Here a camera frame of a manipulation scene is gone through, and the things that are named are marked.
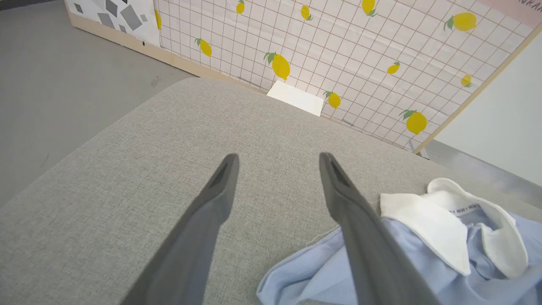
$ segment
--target wooden frame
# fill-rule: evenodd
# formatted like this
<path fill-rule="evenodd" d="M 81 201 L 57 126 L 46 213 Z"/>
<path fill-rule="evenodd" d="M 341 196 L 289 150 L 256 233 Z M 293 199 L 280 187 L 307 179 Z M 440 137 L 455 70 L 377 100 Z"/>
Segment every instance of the wooden frame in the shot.
<path fill-rule="evenodd" d="M 256 92 L 266 94 L 265 91 L 263 90 L 256 89 L 239 80 L 235 80 L 217 71 L 213 71 L 209 68 L 203 67 L 195 62 L 183 59 L 159 47 L 156 47 L 150 44 L 144 44 L 141 40 L 138 40 L 127 33 L 123 33 L 121 31 L 109 28 L 107 26 L 104 26 L 103 24 L 94 22 L 92 20 L 86 19 L 76 14 L 72 14 L 69 10 L 68 4 L 66 2 L 64 3 L 66 5 L 66 10 L 68 12 L 68 17 L 70 19 L 70 22 L 76 28 L 82 29 L 96 36 L 115 42 L 121 46 L 127 47 L 136 52 L 145 54 L 149 57 L 157 59 L 175 68 L 184 70 L 195 76 L 198 76 L 201 78 L 212 78 L 212 79 L 229 81 L 233 84 L 237 84 L 239 86 L 252 89 Z M 533 32 L 531 32 L 529 36 L 523 40 L 523 42 L 519 45 L 519 47 L 517 47 L 517 49 L 512 54 L 510 54 L 510 56 L 502 63 L 502 65 L 500 65 L 495 70 L 495 72 L 493 72 L 493 74 L 491 74 L 489 78 L 486 81 L 484 81 L 482 85 L 476 91 L 474 91 L 474 93 L 471 94 L 470 97 L 463 104 L 461 104 L 461 106 L 450 117 L 448 117 L 448 119 L 444 121 L 444 123 L 442 123 L 437 128 L 435 132 L 433 132 L 422 144 L 420 144 L 418 148 L 414 150 L 414 154 L 418 154 L 429 142 L 431 142 L 436 137 L 436 135 L 438 135 L 442 131 L 442 129 L 444 129 L 455 117 L 457 117 L 457 115 L 461 113 L 461 111 L 463 111 L 463 109 L 465 109 L 465 107 L 467 107 L 478 96 L 478 94 L 480 94 L 480 92 L 482 92 L 508 66 L 508 64 L 512 62 L 512 60 L 514 60 L 516 56 L 518 56 L 518 54 L 521 53 L 521 51 L 523 51 L 525 47 L 527 47 L 527 45 L 531 41 L 533 41 L 533 39 L 541 31 L 542 31 L 542 24 L 538 25 L 533 30 Z"/>

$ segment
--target gray fabric surface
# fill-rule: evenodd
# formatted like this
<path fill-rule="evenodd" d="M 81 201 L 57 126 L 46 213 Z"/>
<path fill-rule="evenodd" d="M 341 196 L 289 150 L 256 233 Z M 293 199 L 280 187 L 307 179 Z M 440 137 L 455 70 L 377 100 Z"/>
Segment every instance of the gray fabric surface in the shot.
<path fill-rule="evenodd" d="M 369 201 L 437 177 L 530 219 L 541 210 L 418 156 L 230 83 L 183 80 L 92 138 L 0 209 L 0 304 L 117 304 L 230 152 L 241 169 L 205 304 L 258 304 L 278 261 L 335 226 L 318 153 Z"/>

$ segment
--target gray floor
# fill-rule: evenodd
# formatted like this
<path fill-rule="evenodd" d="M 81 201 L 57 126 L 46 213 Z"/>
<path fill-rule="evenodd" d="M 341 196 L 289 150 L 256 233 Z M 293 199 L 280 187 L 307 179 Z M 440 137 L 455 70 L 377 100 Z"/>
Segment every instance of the gray floor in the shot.
<path fill-rule="evenodd" d="M 477 179 L 522 201 L 542 208 L 542 187 L 438 141 L 426 147 L 428 158 Z"/>
<path fill-rule="evenodd" d="M 0 207 L 77 147 L 193 75 L 72 27 L 63 1 L 0 11 Z"/>

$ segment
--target lemon pattern wallpaper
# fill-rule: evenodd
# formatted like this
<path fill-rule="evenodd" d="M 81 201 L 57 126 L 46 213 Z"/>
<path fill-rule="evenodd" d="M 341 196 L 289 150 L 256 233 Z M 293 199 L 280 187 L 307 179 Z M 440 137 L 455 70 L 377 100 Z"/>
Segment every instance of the lemon pattern wallpaper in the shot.
<path fill-rule="evenodd" d="M 163 49 L 264 91 L 286 82 L 324 98 L 322 117 L 408 151 L 533 30 L 475 0 L 157 0 L 155 8 Z"/>

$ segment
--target yellow lemon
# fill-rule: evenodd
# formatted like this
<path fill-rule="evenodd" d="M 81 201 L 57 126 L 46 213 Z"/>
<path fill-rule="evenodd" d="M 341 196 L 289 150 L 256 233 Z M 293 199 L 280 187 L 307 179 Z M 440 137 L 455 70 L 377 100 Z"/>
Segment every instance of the yellow lemon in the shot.
<path fill-rule="evenodd" d="M 378 13 L 375 12 L 375 0 L 363 0 L 362 9 L 369 17 L 378 15 Z"/>
<path fill-rule="evenodd" d="M 288 75 L 290 75 L 290 64 L 284 57 L 282 57 L 282 55 L 267 52 L 263 57 L 263 60 L 267 60 L 267 64 L 273 62 L 273 71 L 275 72 L 276 76 L 280 77 L 281 79 L 286 80 Z"/>
<path fill-rule="evenodd" d="M 470 82 L 470 75 L 469 74 L 465 74 L 465 76 L 463 76 L 463 78 L 461 79 L 461 85 L 463 85 L 463 87 L 471 87 L 473 84 Z"/>
<path fill-rule="evenodd" d="M 239 0 L 239 4 L 237 5 L 237 13 L 242 14 L 244 12 L 244 1 Z"/>
<path fill-rule="evenodd" d="M 471 12 L 462 12 L 448 19 L 444 23 L 444 30 L 446 30 L 446 26 L 450 30 L 452 26 L 460 31 L 472 30 L 476 27 L 476 16 Z"/>
<path fill-rule="evenodd" d="M 331 91 L 326 91 L 324 92 L 324 95 L 326 96 L 327 99 L 327 102 L 330 104 L 331 107 L 337 109 L 337 107 L 339 107 L 340 105 L 340 97 L 334 93 L 334 92 L 331 92 Z"/>
<path fill-rule="evenodd" d="M 156 15 L 156 23 L 158 24 L 158 29 L 162 30 L 162 17 L 160 17 L 160 14 L 157 10 L 154 10 L 154 14 Z"/>
<path fill-rule="evenodd" d="M 308 20 L 308 21 L 312 20 L 312 15 L 308 11 L 308 6 L 303 5 L 303 7 L 301 7 L 301 17 L 303 17 L 303 19 Z"/>
<path fill-rule="evenodd" d="M 403 116 L 403 120 L 408 118 L 406 129 L 413 134 L 419 134 L 427 126 L 427 119 L 425 116 L 416 110 L 404 110 L 399 116 Z"/>
<path fill-rule="evenodd" d="M 393 65 L 391 65 L 389 68 L 388 68 L 388 74 L 394 74 L 395 72 L 397 72 L 397 70 L 399 70 L 399 66 L 401 65 L 401 63 L 396 60 Z"/>
<path fill-rule="evenodd" d="M 198 46 L 201 48 L 203 54 L 211 57 L 211 53 L 212 53 L 211 46 L 205 40 L 201 38 L 196 38 L 195 41 L 198 44 Z"/>

